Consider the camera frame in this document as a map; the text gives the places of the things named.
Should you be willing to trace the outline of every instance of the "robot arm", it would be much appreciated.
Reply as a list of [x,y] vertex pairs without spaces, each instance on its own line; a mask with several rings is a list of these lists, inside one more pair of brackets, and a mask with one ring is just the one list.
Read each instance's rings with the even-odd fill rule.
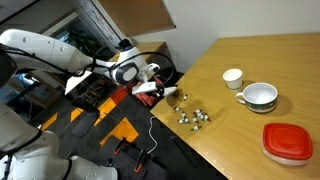
[[160,67],[157,64],[148,65],[137,48],[126,40],[123,42],[120,44],[123,51],[119,60],[106,62],[88,57],[69,44],[32,32],[11,29],[0,36],[1,50],[14,61],[8,65],[17,69],[32,68],[73,76],[81,76],[85,70],[89,70],[120,84],[139,80],[142,85],[134,87],[133,94],[156,91],[155,82],[148,82],[148,79]]

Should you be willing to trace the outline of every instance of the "yellow floor marking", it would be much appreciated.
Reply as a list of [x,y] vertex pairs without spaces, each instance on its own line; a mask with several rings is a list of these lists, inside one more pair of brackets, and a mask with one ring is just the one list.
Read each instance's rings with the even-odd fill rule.
[[98,108],[100,111],[100,116],[94,123],[94,126],[97,126],[114,107],[116,107],[116,103],[111,98],[108,98],[103,104],[101,104],[101,106]]
[[55,113],[51,118],[49,118],[41,127],[41,130],[44,131],[46,130],[51,124],[53,124],[58,117],[58,113]]
[[124,136],[128,142],[133,142],[139,136],[139,133],[125,117],[105,138],[102,139],[100,146],[103,146],[111,135],[118,139],[121,139]]
[[83,109],[81,109],[81,108],[75,108],[75,109],[71,112],[70,121],[73,122],[82,112],[83,112]]

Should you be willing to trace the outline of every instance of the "white cable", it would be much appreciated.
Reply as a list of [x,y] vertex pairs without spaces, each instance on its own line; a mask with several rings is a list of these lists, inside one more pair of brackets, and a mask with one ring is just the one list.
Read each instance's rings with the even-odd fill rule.
[[153,150],[155,150],[156,148],[157,148],[157,146],[158,146],[158,143],[157,143],[157,141],[153,138],[153,136],[152,136],[152,134],[151,134],[151,129],[152,129],[152,119],[153,118],[156,118],[155,116],[152,116],[151,118],[150,118],[150,124],[151,124],[151,126],[150,126],[150,129],[149,129],[149,135],[150,135],[150,137],[151,137],[151,139],[155,142],[155,146],[148,152],[148,154],[150,154]]

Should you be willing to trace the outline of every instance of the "red lid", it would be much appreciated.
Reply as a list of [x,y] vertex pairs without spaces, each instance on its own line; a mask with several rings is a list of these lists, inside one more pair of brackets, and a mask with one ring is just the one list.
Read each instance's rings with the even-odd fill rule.
[[312,156],[312,141],[309,133],[293,124],[270,123],[264,126],[263,144],[271,154],[296,160]]

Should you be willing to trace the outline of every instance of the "red plastic container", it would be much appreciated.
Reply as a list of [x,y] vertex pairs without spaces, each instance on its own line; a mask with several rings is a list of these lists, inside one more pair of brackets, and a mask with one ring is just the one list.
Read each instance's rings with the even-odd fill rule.
[[285,123],[264,126],[261,149],[271,159],[286,165],[306,164],[313,153],[309,133],[300,126]]

